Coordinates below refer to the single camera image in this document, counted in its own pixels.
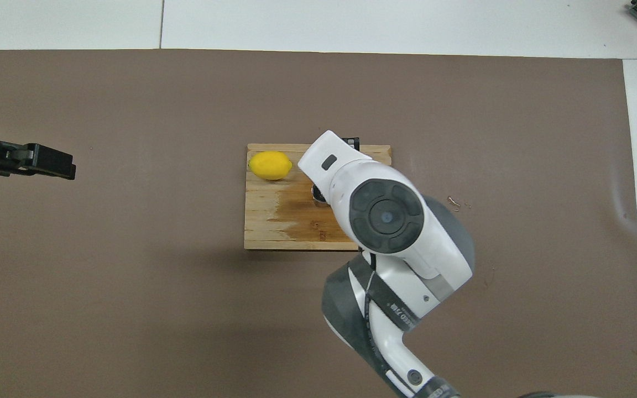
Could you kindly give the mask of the yellow lemon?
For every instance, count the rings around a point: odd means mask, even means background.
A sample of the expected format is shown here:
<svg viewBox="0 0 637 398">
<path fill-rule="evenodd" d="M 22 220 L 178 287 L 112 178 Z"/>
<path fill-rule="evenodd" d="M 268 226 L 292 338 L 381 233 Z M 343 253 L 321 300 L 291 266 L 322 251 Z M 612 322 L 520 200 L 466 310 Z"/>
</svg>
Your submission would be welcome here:
<svg viewBox="0 0 637 398">
<path fill-rule="evenodd" d="M 284 152 L 261 151 L 251 157 L 248 167 L 258 178 L 276 181 L 288 176 L 293 162 Z"/>
</svg>

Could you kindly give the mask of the brown table mat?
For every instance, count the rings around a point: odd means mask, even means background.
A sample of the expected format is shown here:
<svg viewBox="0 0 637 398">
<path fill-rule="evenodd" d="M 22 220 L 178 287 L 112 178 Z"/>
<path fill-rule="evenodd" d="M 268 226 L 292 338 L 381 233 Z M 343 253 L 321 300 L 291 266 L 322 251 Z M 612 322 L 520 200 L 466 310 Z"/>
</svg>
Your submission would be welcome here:
<svg viewBox="0 0 637 398">
<path fill-rule="evenodd" d="M 623 64 L 491 56 L 0 51 L 0 398 L 394 398 L 321 313 L 352 253 L 244 248 L 246 146 L 392 147 L 462 207 L 470 281 L 405 342 L 465 398 L 637 398 Z"/>
</svg>

